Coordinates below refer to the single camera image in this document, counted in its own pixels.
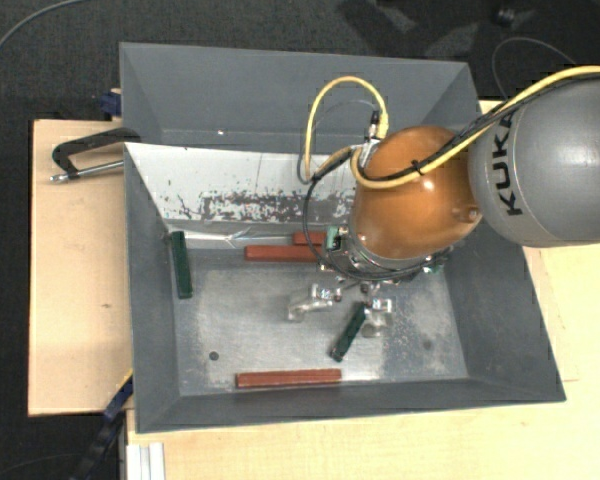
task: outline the floor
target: floor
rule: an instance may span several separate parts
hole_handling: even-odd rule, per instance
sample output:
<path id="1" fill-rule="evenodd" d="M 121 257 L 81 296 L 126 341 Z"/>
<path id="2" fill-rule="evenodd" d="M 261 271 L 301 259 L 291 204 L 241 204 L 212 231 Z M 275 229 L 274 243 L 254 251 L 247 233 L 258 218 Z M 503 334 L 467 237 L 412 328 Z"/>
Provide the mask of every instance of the floor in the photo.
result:
<path id="1" fill-rule="evenodd" d="M 0 0 L 0 41 L 60 1 Z M 99 97 L 120 84 L 120 41 L 457 60 L 482 98 L 600 64 L 600 0 L 520 0 L 508 28 L 490 20 L 498 2 L 99 0 L 48 12 L 0 42 L 0 479 L 67 478 L 100 424 L 99 415 L 27 418 L 31 119 L 104 119 Z M 116 472 L 114 453 L 94 478 Z"/>

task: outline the wooden table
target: wooden table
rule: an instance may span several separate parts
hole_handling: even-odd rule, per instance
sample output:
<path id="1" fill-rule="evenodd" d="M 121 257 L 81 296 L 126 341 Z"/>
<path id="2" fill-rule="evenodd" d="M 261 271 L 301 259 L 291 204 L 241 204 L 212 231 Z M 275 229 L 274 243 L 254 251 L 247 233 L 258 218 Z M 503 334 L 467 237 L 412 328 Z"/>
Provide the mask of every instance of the wooden table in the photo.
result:
<path id="1" fill-rule="evenodd" d="M 101 411 L 131 367 L 122 174 L 53 185 L 56 144 L 119 123 L 33 133 L 29 414 Z M 84 164 L 118 151 L 82 155 Z M 600 478 L 600 245 L 525 250 L 567 401 L 136 434 L 168 480 Z"/>

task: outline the dark green bar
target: dark green bar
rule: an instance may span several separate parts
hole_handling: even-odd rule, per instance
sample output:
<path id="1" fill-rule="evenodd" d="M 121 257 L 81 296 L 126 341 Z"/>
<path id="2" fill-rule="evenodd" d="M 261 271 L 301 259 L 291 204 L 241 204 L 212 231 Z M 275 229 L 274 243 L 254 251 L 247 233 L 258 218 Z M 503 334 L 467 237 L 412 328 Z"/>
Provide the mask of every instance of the dark green bar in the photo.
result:
<path id="1" fill-rule="evenodd" d="M 184 231 L 171 233 L 171 252 L 173 254 L 173 270 L 176 274 L 178 298 L 190 299 L 193 297 L 193 285 L 191 284 L 191 272 L 189 270 L 189 257 L 187 255 L 187 243 L 184 238 Z"/>
<path id="2" fill-rule="evenodd" d="M 331 353 L 329 354 L 333 359 L 340 362 L 344 358 L 344 355 L 349 350 L 351 343 L 353 343 L 354 338 L 358 334 L 360 327 L 364 323 L 365 314 L 365 305 L 360 304 L 356 309 L 356 312 L 353 314 L 353 317 L 349 321 L 347 328 L 342 333 L 342 336 L 338 339 L 335 347 L 331 349 Z"/>

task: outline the gray tray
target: gray tray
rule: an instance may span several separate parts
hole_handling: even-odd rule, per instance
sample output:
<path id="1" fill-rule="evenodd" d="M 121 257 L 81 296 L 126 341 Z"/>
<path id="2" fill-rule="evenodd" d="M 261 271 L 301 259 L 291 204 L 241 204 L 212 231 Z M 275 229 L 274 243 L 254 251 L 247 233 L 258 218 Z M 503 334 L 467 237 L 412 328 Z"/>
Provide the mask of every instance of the gray tray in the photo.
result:
<path id="1" fill-rule="evenodd" d="M 332 274 L 311 265 L 247 263 L 239 241 L 216 247 L 204 237 L 205 231 L 235 233 L 246 226 L 256 229 L 249 239 L 273 235 L 284 243 L 298 229 L 299 214 L 281 224 L 191 211 L 200 207 L 206 182 L 207 191 L 223 185 L 210 175 L 197 178 L 200 162 L 189 159 L 205 159 L 209 152 L 192 153 L 189 146 L 208 148 L 220 136 L 223 142 L 214 148 L 296 152 L 307 105 L 325 81 L 350 72 L 388 95 L 394 129 L 423 122 L 459 128 L 477 108 L 465 65 L 146 45 L 124 45 L 122 58 L 125 126 L 148 137 L 145 142 L 186 146 L 125 150 L 139 432 L 564 400 L 522 249 L 486 224 L 458 244 L 442 272 L 391 288 L 397 301 L 393 327 L 381 338 L 357 338 L 338 364 L 327 351 L 360 299 L 356 288 L 329 311 L 290 323 L 285 306 L 291 293 L 314 281 L 333 283 Z M 328 104 L 361 96 L 344 89 Z M 330 114 L 319 132 L 319 152 L 358 142 L 368 114 L 355 104 Z M 165 165 L 177 168 L 165 174 Z M 265 187 L 257 182 L 259 173 L 245 167 L 238 177 L 255 177 L 252 200 L 262 198 L 266 206 L 267 191 L 276 189 L 276 204 L 297 196 L 293 176 Z M 200 190 L 185 191 L 193 179 Z M 320 200 L 348 193 L 350 184 L 343 175 L 318 194 L 323 222 L 333 207 Z M 169 211 L 164 199 L 178 196 L 189 211 Z M 350 197 L 342 201 L 350 204 Z M 165 242 L 174 230 L 194 235 L 187 241 L 192 299 L 177 297 Z M 242 371 L 324 367 L 341 367 L 342 384 L 248 392 L 234 387 L 234 375 Z"/>

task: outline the red bar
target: red bar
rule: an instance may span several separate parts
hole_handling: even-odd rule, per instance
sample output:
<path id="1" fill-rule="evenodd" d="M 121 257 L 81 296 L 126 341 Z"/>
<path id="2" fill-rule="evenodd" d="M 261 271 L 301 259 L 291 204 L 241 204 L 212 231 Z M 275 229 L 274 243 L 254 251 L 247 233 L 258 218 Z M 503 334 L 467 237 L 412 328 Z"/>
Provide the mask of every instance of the red bar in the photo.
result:
<path id="1" fill-rule="evenodd" d="M 316 384 L 337 384 L 342 380 L 338 368 L 319 370 L 289 370 L 273 372 L 246 372 L 236 374 L 238 388 L 272 388 L 288 386 L 309 386 Z"/>
<path id="2" fill-rule="evenodd" d="M 327 234 L 322 231 L 309 231 L 309 238 L 313 245 L 322 245 Z M 296 231 L 293 234 L 293 245 L 307 245 L 307 237 L 304 236 L 304 232 Z"/>
<path id="3" fill-rule="evenodd" d="M 318 261 L 306 245 L 247 245 L 244 248 L 244 259 L 286 263 L 315 263 Z"/>

